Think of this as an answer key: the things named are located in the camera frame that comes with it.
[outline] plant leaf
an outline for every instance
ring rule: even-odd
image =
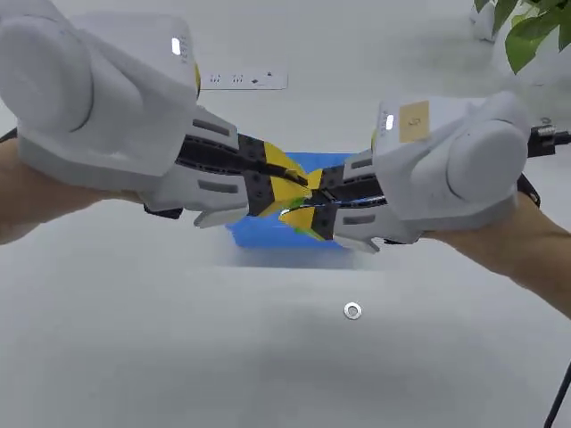
[[[493,17],[493,34],[497,33],[517,5],[517,0],[498,0]]]
[[[480,13],[488,3],[490,3],[490,0],[474,0],[474,6],[478,13]]]
[[[506,37],[506,55],[509,65],[518,74],[537,53],[537,48],[557,26],[559,15],[546,12],[543,15],[519,22]]]
[[[571,2],[568,2],[561,13],[559,25],[559,51],[565,49],[571,43]]]
[[[561,2],[562,2],[562,0],[541,0],[538,3],[539,13],[543,13],[543,12],[546,12],[550,9],[553,9],[554,7],[556,7]]]

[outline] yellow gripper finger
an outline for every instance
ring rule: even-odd
[[[337,207],[328,204],[319,207],[302,207],[283,212],[279,220],[296,231],[305,233],[319,241],[331,241],[334,235]]]

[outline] label sticker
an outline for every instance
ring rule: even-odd
[[[430,136],[430,102],[403,105],[399,114],[401,143],[414,143]]]

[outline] yellow object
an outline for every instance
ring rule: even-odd
[[[377,139],[377,130],[373,131],[373,136],[371,137],[371,150],[375,150],[375,141]]]
[[[414,143],[430,135],[430,102],[406,104],[399,112],[401,143]]]
[[[278,210],[288,208],[293,201],[311,197],[310,189],[293,181],[280,177],[271,177],[270,180],[274,201],[260,214],[260,217],[266,217]]]
[[[196,80],[196,98],[200,95],[200,87],[202,84],[202,79],[200,77],[200,70],[198,70],[198,64],[194,63],[194,79]]]
[[[307,174],[294,160],[290,159],[284,152],[278,149],[272,143],[264,141],[264,150],[266,152],[266,163],[270,165],[278,165],[284,167],[299,177],[307,179]]]
[[[302,231],[307,235],[317,239],[318,241],[325,241],[323,237],[319,236],[317,233],[311,229],[313,224],[313,216],[315,215],[315,207],[300,208],[297,210],[291,210],[285,212],[279,216],[279,220],[282,223],[293,227],[296,230]]]
[[[315,171],[311,171],[311,173],[307,176],[307,186],[311,190],[318,190],[319,185],[321,184],[322,175],[323,169],[316,169]]]

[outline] gripper jaw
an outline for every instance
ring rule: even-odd
[[[187,132],[161,184],[141,193],[147,212],[176,218],[200,211],[194,223],[208,227],[268,216],[310,197],[303,169],[272,143],[238,134],[204,108]]]

